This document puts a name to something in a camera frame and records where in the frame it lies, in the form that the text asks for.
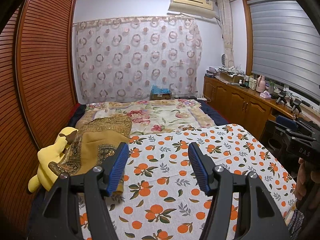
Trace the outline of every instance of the sheer curtain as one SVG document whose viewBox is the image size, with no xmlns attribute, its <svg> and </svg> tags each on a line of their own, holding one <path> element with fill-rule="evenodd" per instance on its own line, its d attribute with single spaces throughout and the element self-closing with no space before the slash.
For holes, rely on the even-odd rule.
<svg viewBox="0 0 320 240">
<path fill-rule="evenodd" d="M 218 0 L 220 19 L 225 48 L 225 65 L 227 68 L 234 66 L 233 59 L 233 27 L 232 14 L 229 0 Z"/>
<path fill-rule="evenodd" d="M 86 103 L 148 100 L 152 85 L 194 95 L 202 40 L 189 17 L 130 17 L 77 24 L 77 72 Z"/>
</svg>

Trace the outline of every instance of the air conditioner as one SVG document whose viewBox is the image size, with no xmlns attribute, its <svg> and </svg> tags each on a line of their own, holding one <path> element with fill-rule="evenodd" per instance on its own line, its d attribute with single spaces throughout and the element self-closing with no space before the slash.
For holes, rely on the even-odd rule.
<svg viewBox="0 0 320 240">
<path fill-rule="evenodd" d="M 198 15 L 208 19 L 217 16 L 210 0 L 171 0 L 169 11 Z"/>
</svg>

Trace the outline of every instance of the metal screw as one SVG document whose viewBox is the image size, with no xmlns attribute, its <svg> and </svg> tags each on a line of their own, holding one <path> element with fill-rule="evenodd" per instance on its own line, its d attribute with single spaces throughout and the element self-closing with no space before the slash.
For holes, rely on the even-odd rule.
<svg viewBox="0 0 320 240">
<path fill-rule="evenodd" d="M 68 173 L 65 173 L 65 172 L 61 173 L 59 176 L 60 179 L 66 179 L 67 177 L 68 177 Z"/>
<path fill-rule="evenodd" d="M 215 166 L 214 170 L 217 172 L 223 172 L 224 168 L 222 166 L 218 165 L 218 166 Z"/>
<path fill-rule="evenodd" d="M 102 167 L 100 167 L 100 166 L 95 166 L 92 170 L 93 170 L 94 172 L 100 172 L 100 171 L 102 171 Z"/>
<path fill-rule="evenodd" d="M 258 175 L 255 172 L 250 172 L 249 173 L 249 177 L 252 178 L 252 179 L 256 179 L 258 177 Z"/>
</svg>

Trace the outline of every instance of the window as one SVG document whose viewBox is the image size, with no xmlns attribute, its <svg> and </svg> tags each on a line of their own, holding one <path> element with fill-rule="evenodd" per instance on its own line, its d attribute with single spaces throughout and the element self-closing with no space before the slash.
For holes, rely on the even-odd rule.
<svg viewBox="0 0 320 240">
<path fill-rule="evenodd" d="M 252 73 L 320 100 L 320 36 L 295 0 L 245 0 Z"/>
</svg>

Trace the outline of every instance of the wooden louvered door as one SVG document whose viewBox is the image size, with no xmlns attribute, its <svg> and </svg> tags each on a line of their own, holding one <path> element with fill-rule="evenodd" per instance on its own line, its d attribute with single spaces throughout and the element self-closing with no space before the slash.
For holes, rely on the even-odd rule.
<svg viewBox="0 0 320 240">
<path fill-rule="evenodd" d="M 1 239 L 18 239 L 17 232 L 25 231 L 33 198 L 26 186 L 38 166 L 38 149 L 28 133 L 16 94 L 13 58 L 18 19 L 19 9 L 0 34 Z"/>
<path fill-rule="evenodd" d="M 27 0 L 21 14 L 17 78 L 40 147 L 55 141 L 76 103 L 71 66 L 75 0 Z"/>
<path fill-rule="evenodd" d="M 75 0 L 26 0 L 0 34 L 0 239 L 26 239 L 37 152 L 54 143 L 76 103 Z"/>
</svg>

